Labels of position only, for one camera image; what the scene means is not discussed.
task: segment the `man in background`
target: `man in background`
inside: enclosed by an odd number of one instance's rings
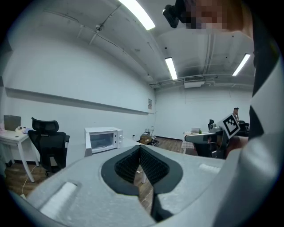
[[[238,124],[239,124],[239,108],[237,108],[237,107],[234,108],[233,115],[234,115],[236,121],[237,121]]]

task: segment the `chair headrest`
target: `chair headrest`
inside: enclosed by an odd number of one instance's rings
[[[57,121],[40,121],[32,117],[32,128],[42,134],[56,133],[59,130]]]

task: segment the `white wall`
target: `white wall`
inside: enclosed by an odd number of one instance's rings
[[[57,120],[73,144],[84,142],[84,127],[114,126],[139,140],[154,125],[154,91],[119,60],[47,27],[25,32],[14,27],[8,34],[13,52],[3,73],[1,119],[3,114],[21,116],[26,127],[31,117]],[[16,150],[12,153],[20,159]],[[25,157],[32,160],[28,145]]]
[[[220,87],[185,89],[183,86],[156,92],[154,135],[183,139],[191,128],[208,131],[209,119],[216,123],[239,109],[240,120],[249,123],[252,91]]]

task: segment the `tube light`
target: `tube light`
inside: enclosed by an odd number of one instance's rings
[[[165,61],[166,61],[167,66],[168,66],[168,68],[169,68],[169,71],[170,71],[170,74],[171,74],[171,76],[172,76],[172,79],[173,79],[173,80],[176,80],[178,77],[177,77],[176,70],[175,70],[175,68],[174,68],[173,59],[170,57],[170,58],[166,58]]]
[[[245,54],[243,60],[241,61],[240,65],[238,66],[238,68],[236,69],[236,71],[233,73],[233,76],[236,76],[242,69],[242,67],[244,67],[245,63],[248,61],[250,55],[249,54]]]
[[[126,6],[143,24],[146,30],[150,30],[155,27],[155,24],[145,12],[145,10],[141,7],[141,5],[136,0],[119,0],[122,4]]]

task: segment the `microwave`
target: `microwave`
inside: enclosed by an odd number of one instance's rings
[[[114,127],[85,128],[86,150],[93,153],[123,146],[123,130]]]

